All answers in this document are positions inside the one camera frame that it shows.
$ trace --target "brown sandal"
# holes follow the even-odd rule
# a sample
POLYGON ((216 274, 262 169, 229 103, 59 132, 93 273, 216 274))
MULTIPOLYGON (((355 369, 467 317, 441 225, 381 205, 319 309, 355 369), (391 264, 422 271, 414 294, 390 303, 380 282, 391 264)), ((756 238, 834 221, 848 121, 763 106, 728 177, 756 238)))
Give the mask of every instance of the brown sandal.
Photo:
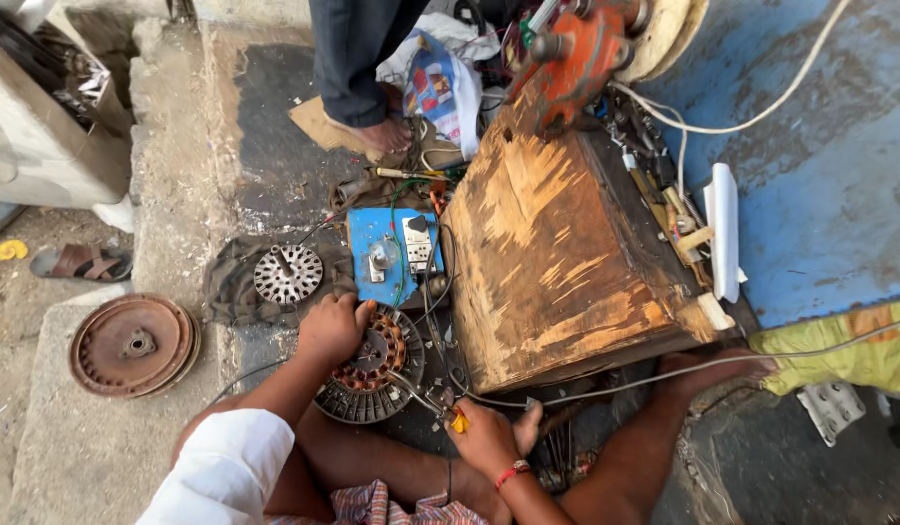
POLYGON ((125 280, 133 270, 133 256, 115 247, 65 245, 64 249, 39 252, 29 270, 40 278, 80 278, 116 282, 125 280))

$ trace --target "pliers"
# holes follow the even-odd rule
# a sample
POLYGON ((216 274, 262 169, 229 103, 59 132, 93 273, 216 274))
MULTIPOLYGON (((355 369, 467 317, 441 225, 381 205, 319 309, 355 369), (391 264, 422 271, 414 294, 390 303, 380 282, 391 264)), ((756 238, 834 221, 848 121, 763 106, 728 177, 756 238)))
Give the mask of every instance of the pliers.
POLYGON ((440 421, 450 423, 450 427, 457 434, 463 434, 469 428, 469 420, 463 415, 463 411, 458 406, 447 404, 440 396, 434 395, 431 389, 424 391, 418 385, 415 385, 411 379, 402 376, 398 372, 389 370, 388 374, 394 377, 398 383, 401 383, 412 398, 417 399, 424 408, 434 413, 434 416, 440 421))

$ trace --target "red thread bracelet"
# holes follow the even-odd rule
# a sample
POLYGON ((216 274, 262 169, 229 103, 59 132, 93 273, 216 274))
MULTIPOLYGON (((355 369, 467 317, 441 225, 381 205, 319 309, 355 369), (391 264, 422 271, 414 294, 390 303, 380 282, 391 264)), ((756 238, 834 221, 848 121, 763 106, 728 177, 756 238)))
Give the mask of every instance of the red thread bracelet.
POLYGON ((508 480, 508 478, 517 473, 527 472, 529 470, 531 470, 531 467, 528 466, 527 461, 525 459, 518 459, 514 462, 512 468, 504 471, 502 475, 499 476, 499 480, 496 481, 496 491, 499 491, 499 487, 501 487, 502 484, 508 480))

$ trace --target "wooden box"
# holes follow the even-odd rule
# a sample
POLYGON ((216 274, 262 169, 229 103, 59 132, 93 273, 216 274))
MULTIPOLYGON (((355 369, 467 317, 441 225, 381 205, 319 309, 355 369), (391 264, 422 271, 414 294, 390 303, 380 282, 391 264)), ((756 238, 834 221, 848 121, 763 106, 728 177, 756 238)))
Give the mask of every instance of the wooden box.
POLYGON ((658 239, 618 147, 604 132, 534 137, 534 89, 503 106, 443 218, 458 243, 454 335, 475 391, 721 338, 692 273, 658 239))

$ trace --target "white shirt sleeve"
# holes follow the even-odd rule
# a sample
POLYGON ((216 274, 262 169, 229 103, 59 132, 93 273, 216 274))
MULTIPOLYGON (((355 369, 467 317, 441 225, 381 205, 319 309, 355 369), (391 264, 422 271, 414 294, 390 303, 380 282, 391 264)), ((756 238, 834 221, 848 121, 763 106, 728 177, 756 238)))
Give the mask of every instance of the white shirt sleeve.
POLYGON ((267 410, 211 414, 184 442, 137 525, 261 524, 293 446, 291 427, 267 410))

